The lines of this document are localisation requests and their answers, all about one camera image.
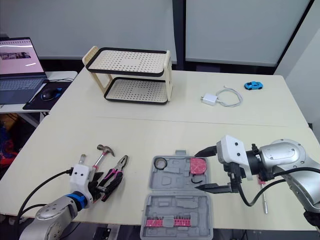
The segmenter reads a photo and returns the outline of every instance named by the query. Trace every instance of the tool case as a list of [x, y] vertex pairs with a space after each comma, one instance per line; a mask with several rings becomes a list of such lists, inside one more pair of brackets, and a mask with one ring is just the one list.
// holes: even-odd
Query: tool case
[[[163, 158], [163, 170], [155, 160]], [[140, 238], [142, 240], [211, 240], [213, 239], [210, 197], [195, 187], [209, 182], [208, 161], [202, 175], [190, 174], [190, 159], [185, 150], [174, 156], [155, 156], [149, 178], [152, 189], [145, 200]]]
[[[93, 46], [82, 62], [109, 101], [166, 104], [171, 100], [172, 63], [168, 50]], [[97, 74], [107, 75], [106, 86]]]

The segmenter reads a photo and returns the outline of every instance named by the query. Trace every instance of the perforated shelf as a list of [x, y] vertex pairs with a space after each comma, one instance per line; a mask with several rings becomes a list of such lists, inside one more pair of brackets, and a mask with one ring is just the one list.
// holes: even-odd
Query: perforated shelf
[[120, 77], [113, 80], [104, 97], [110, 101], [134, 103], [165, 104], [168, 101], [164, 81]]
[[165, 51], [101, 48], [85, 66], [92, 73], [160, 77]]

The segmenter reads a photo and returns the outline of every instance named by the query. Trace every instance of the white charger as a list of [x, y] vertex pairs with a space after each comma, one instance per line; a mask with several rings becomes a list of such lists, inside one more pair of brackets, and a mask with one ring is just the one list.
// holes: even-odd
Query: white charger
[[[231, 107], [231, 108], [239, 106], [239, 105], [242, 104], [244, 99], [243, 99], [242, 95], [239, 92], [237, 92], [233, 88], [229, 88], [229, 87], [226, 87], [226, 86], [223, 86], [223, 87], [224, 87], [224, 89], [218, 91], [215, 95], [210, 94], [210, 93], [206, 93], [204, 96], [201, 97], [201, 101], [204, 104], [208, 104], [208, 105], [211, 105], [211, 106], [214, 106], [214, 105], [216, 105], [216, 103], [219, 103], [224, 107]], [[223, 93], [223, 92], [232, 92], [232, 93], [234, 93], [237, 96], [237, 98], [239, 99], [239, 102], [233, 103], [233, 104], [227, 104], [227, 103], [221, 101], [219, 99], [219, 94]]]
[[208, 104], [208, 105], [214, 106], [216, 104], [216, 102], [217, 102], [217, 98], [218, 98], [218, 96], [216, 96], [216, 95], [212, 95], [210, 93], [206, 93], [204, 96], [201, 97], [201, 101], [204, 104]]

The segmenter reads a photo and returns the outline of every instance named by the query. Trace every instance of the white table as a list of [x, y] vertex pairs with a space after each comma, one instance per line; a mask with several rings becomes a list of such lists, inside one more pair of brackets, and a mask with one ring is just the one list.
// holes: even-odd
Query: white table
[[[78, 163], [82, 153], [87, 155], [87, 164], [94, 164], [101, 154], [96, 146], [103, 144], [110, 146], [116, 157], [108, 155], [100, 171], [108, 171], [123, 155], [129, 156], [124, 181], [107, 202], [99, 201], [94, 207], [82, 210], [75, 221], [139, 225], [146, 196], [151, 192], [148, 180], [153, 157], [174, 155], [175, 150], [195, 154], [215, 145], [225, 134], [242, 140], [248, 150], [252, 143], [262, 146], [280, 138], [290, 138], [301, 143], [313, 159], [318, 160], [320, 155], [320, 146], [307, 127], [55, 117], [50, 114], [37, 127], [0, 181], [0, 192], [5, 193], [0, 196], [0, 211], [16, 215], [23, 200], [38, 184]], [[212, 183], [224, 185], [229, 181], [217, 157], [209, 158], [208, 169]], [[28, 206], [49, 203], [67, 194], [69, 179], [64, 175], [51, 181], [31, 198]], [[250, 201], [260, 190], [256, 179], [244, 179], [242, 186]], [[266, 192], [268, 215], [264, 214], [261, 198], [253, 207], [247, 207], [236, 193], [210, 194], [210, 197], [214, 228], [314, 230], [303, 217], [304, 209], [286, 183]], [[32, 210], [27, 215], [34, 216], [35, 212]]]
[[[110, 146], [116, 157], [107, 156], [100, 170], [107, 171], [125, 154], [124, 182], [106, 202], [82, 210], [76, 221], [133, 224], [141, 223], [148, 180], [156, 155], [189, 154], [215, 145], [226, 134], [245, 143], [267, 145], [280, 138], [300, 142], [315, 160], [320, 146], [280, 76], [173, 71], [172, 102], [145, 105], [109, 102], [83, 69], [61, 96], [19, 153], [0, 181], [0, 211], [16, 215], [25, 197], [41, 182], [72, 167], [82, 153], [93, 164], [100, 156], [98, 144]], [[243, 84], [260, 81], [264, 89], [246, 91]], [[243, 105], [235, 108], [209, 106], [200, 102], [206, 92], [223, 85], [243, 94]], [[224, 95], [225, 101], [233, 96]], [[223, 185], [229, 178], [216, 157], [210, 158], [211, 182]], [[49, 203], [67, 194], [70, 177], [48, 183], [30, 200], [30, 205]], [[259, 191], [257, 182], [244, 180], [249, 200]], [[214, 228], [260, 230], [314, 230], [303, 217], [303, 207], [286, 183], [266, 193], [269, 214], [261, 199], [253, 207], [243, 204], [238, 194], [210, 195]], [[30, 211], [34, 216], [36, 210]]]
[[[244, 84], [260, 81], [261, 90], [246, 90]], [[84, 68], [76, 81], [51, 109], [51, 114], [83, 114], [125, 119], [260, 126], [308, 126], [282, 76], [172, 71], [172, 101], [166, 105], [111, 102]], [[205, 93], [215, 94], [224, 85], [243, 95], [238, 107], [201, 103]], [[228, 103], [237, 102], [230, 92], [221, 94]]]
[[[76, 71], [46, 71], [45, 72], [48, 80], [59, 80], [59, 79], [75, 79], [77, 76]], [[45, 86], [46, 84], [42, 84], [39, 90], [35, 93], [35, 95]], [[49, 112], [48, 109], [23, 109], [25, 103], [22, 104], [5, 104], [0, 107], [0, 114], [18, 114], [28, 123], [37, 127], [39, 125], [39, 121], [34, 117], [30, 116], [28, 113], [41, 113], [41, 112]]]

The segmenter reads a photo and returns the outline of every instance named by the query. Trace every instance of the laptop keyboard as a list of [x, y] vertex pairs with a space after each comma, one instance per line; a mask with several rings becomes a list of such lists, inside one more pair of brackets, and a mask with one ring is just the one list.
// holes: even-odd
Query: laptop keyboard
[[35, 89], [44, 79], [21, 79], [0, 81], [0, 91], [32, 90]]

